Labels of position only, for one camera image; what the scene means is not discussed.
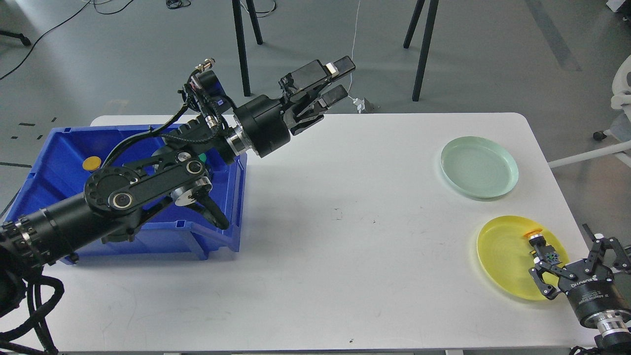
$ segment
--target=white chair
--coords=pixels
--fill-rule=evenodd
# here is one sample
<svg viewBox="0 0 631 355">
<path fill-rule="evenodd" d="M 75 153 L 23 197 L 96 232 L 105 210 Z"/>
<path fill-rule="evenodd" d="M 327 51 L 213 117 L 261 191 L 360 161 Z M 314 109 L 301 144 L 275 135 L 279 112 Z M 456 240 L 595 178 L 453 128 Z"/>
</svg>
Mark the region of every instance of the white chair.
<svg viewBox="0 0 631 355">
<path fill-rule="evenodd" d="M 607 138 L 607 136 L 613 136 L 622 143 L 554 160 L 548 163 L 550 168 L 609 154 L 613 154 L 616 158 L 631 167 L 631 157 L 624 152 L 625 150 L 631 149 L 631 56 L 622 63 L 620 69 L 618 69 L 618 72 L 613 77 L 611 91 L 613 92 L 611 108 L 614 110 L 622 110 L 622 113 L 613 120 L 608 130 L 595 132 L 593 137 L 595 140 L 601 141 Z"/>
</svg>

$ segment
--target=blue storage bin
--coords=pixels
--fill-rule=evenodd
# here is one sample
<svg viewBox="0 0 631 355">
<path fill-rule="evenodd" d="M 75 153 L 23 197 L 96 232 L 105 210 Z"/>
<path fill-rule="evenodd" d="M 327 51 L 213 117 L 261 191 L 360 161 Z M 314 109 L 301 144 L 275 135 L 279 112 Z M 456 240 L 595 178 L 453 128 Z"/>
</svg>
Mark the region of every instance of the blue storage bin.
<svg viewBox="0 0 631 355">
<path fill-rule="evenodd" d="M 77 127 L 53 129 L 22 189 L 15 198 L 7 220 L 29 214 L 67 197 L 83 192 L 90 175 L 83 161 L 92 155 L 105 159 L 121 140 L 146 131 L 148 126 Z M 127 149 L 113 165 L 149 157 L 164 143 L 160 138 L 141 140 Z M 185 207 L 171 205 L 154 216 L 137 233 L 133 242 L 101 243 L 96 240 L 77 251 L 79 256 L 194 253 L 200 260 L 208 253 L 227 246 L 239 251 L 241 216 L 245 183 L 246 154 L 226 165 L 216 150 L 206 153 L 212 172 L 210 197 L 230 221 L 226 230 L 216 228 L 201 215 Z"/>
</svg>

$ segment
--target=chair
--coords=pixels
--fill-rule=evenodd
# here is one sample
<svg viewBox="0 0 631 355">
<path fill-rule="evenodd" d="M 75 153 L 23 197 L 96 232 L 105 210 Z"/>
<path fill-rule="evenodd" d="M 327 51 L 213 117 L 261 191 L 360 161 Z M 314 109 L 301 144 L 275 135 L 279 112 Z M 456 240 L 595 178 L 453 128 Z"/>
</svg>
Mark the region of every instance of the chair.
<svg viewBox="0 0 631 355">
<path fill-rule="evenodd" d="M 613 154 L 616 158 L 631 167 L 631 157 L 624 152 L 625 150 L 631 149 L 631 56 L 622 63 L 620 69 L 618 69 L 618 72 L 613 77 L 611 91 L 613 92 L 611 108 L 614 110 L 622 110 L 622 113 L 613 120 L 608 130 L 594 132 L 593 138 L 597 141 L 601 141 L 607 138 L 607 136 L 613 136 L 622 143 L 554 160 L 548 163 L 550 168 L 609 154 Z"/>
<path fill-rule="evenodd" d="M 410 48 L 410 42 L 418 24 L 418 18 L 425 0 L 416 0 L 416 6 L 412 13 L 412 20 L 408 27 L 408 33 L 403 41 L 403 48 Z M 418 57 L 418 67 L 416 69 L 416 79 L 414 80 L 414 89 L 412 90 L 412 101 L 418 101 L 421 95 L 421 86 L 423 85 L 423 77 L 425 76 L 425 65 L 427 64 L 427 56 L 430 52 L 430 43 L 432 42 L 433 24 L 436 20 L 436 11 L 438 10 L 438 0 L 430 0 L 429 9 L 427 11 L 427 21 L 425 22 L 425 33 L 423 34 L 423 44 L 421 45 L 421 54 Z"/>
<path fill-rule="evenodd" d="M 259 19 L 256 17 L 254 9 L 254 0 L 245 0 L 247 4 L 247 12 L 250 14 L 250 21 L 254 29 L 256 44 L 263 44 L 261 37 L 261 28 L 259 27 Z M 241 17 L 241 6 L 239 0 L 232 0 L 232 13 L 235 18 L 235 30 L 237 32 L 237 49 L 239 50 L 239 64 L 241 66 L 241 81 L 243 83 L 243 96 L 251 96 L 250 76 L 247 72 L 247 56 L 245 55 L 245 39 L 243 34 L 243 19 Z"/>
</svg>

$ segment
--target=black table leg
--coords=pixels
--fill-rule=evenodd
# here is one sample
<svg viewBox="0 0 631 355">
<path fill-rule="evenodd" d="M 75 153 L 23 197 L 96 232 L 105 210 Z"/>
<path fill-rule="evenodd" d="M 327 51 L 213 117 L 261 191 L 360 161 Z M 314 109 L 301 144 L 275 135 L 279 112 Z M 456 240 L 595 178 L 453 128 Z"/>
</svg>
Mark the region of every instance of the black table leg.
<svg viewBox="0 0 631 355">
<path fill-rule="evenodd" d="M 241 65 L 241 80 L 243 82 L 243 95 L 251 96 L 250 76 L 247 72 L 247 57 L 245 55 L 245 39 L 243 35 L 243 19 L 239 0 L 232 0 L 232 12 L 235 17 L 235 30 L 237 32 L 237 47 L 239 49 L 239 64 Z"/>
<path fill-rule="evenodd" d="M 22 41 L 23 45 L 25 45 L 27 47 L 29 45 L 31 45 L 31 41 L 26 36 L 24 36 L 22 33 L 14 33 L 14 32 L 0 30 L 0 36 L 7 36 L 7 37 L 17 38 L 20 41 Z"/>
<path fill-rule="evenodd" d="M 414 90 L 412 90 L 412 101 L 418 101 L 421 94 L 421 85 L 423 85 L 423 76 L 425 75 L 425 65 L 427 64 L 427 55 L 430 52 L 430 43 L 432 41 L 433 24 L 436 20 L 436 11 L 438 10 L 438 0 L 430 0 L 430 7 L 427 13 L 427 22 L 425 23 L 425 34 L 423 35 L 423 44 L 421 45 L 421 55 L 418 58 L 418 68 L 416 69 L 416 80 L 414 81 Z"/>
<path fill-rule="evenodd" d="M 416 30 L 416 24 L 418 23 L 418 17 L 421 16 L 423 5 L 425 0 L 416 0 L 416 6 L 414 7 L 414 13 L 412 14 L 412 20 L 410 21 L 410 27 L 408 27 L 408 33 L 405 35 L 405 41 L 403 41 L 403 48 L 410 48 L 410 42 L 412 36 L 414 36 L 414 30 Z"/>
<path fill-rule="evenodd" d="M 254 9 L 254 0 L 245 0 L 247 4 L 247 12 L 250 14 L 250 20 L 252 21 L 252 28 L 254 29 L 254 36 L 256 37 L 256 44 L 263 44 L 263 37 L 261 36 L 261 28 L 259 27 L 259 19 L 256 17 L 256 10 Z"/>
</svg>

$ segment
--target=plate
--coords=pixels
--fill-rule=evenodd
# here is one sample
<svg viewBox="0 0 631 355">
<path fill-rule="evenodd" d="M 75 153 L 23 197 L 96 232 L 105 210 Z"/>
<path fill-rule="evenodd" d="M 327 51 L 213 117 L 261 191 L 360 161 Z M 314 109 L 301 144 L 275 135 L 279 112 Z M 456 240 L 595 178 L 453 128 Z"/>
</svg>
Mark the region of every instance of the plate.
<svg viewBox="0 0 631 355">
<path fill-rule="evenodd" d="M 487 222 L 477 242 L 478 259 L 487 275 L 505 291 L 532 301 L 546 299 L 528 272 L 533 267 L 533 248 L 524 235 L 537 229 L 557 250 L 561 264 L 567 263 L 567 252 L 557 237 L 541 224 L 520 216 L 505 215 Z M 557 286 L 554 275 L 545 273 L 543 280 Z"/>
<path fill-rule="evenodd" d="M 505 195 L 519 179 L 517 163 L 510 153 L 482 137 L 450 141 L 442 149 L 440 166 L 456 190 L 477 198 Z"/>
</svg>

